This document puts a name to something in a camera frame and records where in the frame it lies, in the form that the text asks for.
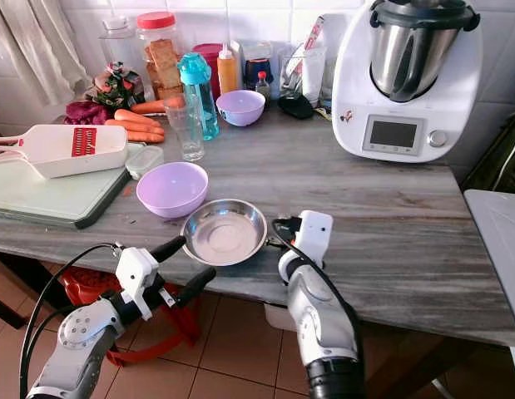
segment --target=tiled floor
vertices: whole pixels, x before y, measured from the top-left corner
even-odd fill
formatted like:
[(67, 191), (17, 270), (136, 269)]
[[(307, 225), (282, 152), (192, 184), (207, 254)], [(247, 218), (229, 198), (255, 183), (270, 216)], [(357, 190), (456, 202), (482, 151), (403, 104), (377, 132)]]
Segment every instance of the tiled floor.
[[(0, 299), (22, 315), (33, 301), (0, 276)], [(182, 344), (149, 362), (115, 367), (107, 360), (95, 399), (127, 398), (241, 398), (301, 399), (307, 397), (305, 371), (293, 332), (272, 328), (258, 303), (203, 295), (202, 334), (194, 347)], [(50, 356), (58, 321), (50, 323), (32, 358), (30, 383)], [(173, 327), (157, 313), (148, 323), (138, 322), (121, 337), (121, 350), (140, 350), (159, 342)], [(24, 330), (0, 321), (0, 399), (17, 399), (17, 367)], [(371, 375), (397, 347), (402, 332), (376, 326), (364, 331), (367, 374)], [(476, 353), (469, 361), (440, 377), (456, 399), (515, 398), (515, 373), (505, 352)], [(413, 399), (443, 399), (432, 386)]]

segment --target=teal bottle cap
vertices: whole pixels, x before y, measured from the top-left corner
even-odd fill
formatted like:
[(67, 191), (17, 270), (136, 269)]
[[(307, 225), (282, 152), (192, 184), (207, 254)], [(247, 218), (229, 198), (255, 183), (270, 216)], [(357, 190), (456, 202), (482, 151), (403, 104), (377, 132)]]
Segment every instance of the teal bottle cap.
[(185, 54), (177, 63), (181, 82), (184, 85), (200, 85), (210, 80), (210, 66), (205, 58), (197, 52)]

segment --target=stainless steel mixing bowl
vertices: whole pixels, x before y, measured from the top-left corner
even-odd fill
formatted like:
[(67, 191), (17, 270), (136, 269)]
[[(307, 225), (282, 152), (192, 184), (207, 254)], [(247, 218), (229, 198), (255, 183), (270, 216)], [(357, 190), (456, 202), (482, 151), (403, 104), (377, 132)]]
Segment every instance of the stainless steel mixing bowl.
[(265, 216), (239, 199), (218, 199), (187, 218), (181, 235), (193, 259), (211, 266), (229, 266), (255, 254), (266, 239)]

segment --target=blue water bottle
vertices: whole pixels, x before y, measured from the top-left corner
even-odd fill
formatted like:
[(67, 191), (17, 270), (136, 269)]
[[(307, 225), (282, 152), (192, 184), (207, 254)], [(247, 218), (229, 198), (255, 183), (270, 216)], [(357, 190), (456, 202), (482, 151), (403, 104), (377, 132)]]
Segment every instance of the blue water bottle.
[(185, 95), (198, 97), (204, 140), (214, 139), (218, 136), (219, 129), (215, 101), (210, 88), (210, 66), (201, 54), (190, 52), (177, 63), (177, 69), (180, 71)]

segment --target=red lid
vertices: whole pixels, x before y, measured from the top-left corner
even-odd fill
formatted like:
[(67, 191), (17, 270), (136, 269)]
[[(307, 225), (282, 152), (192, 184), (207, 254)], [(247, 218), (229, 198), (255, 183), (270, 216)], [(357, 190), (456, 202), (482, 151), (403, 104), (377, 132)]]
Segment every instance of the red lid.
[(218, 58), (218, 53), (222, 50), (222, 45), (218, 43), (204, 43), (192, 47), (192, 52), (200, 53), (206, 60)]
[(143, 29), (169, 27), (176, 23), (174, 14), (166, 11), (147, 12), (137, 17), (137, 26)]

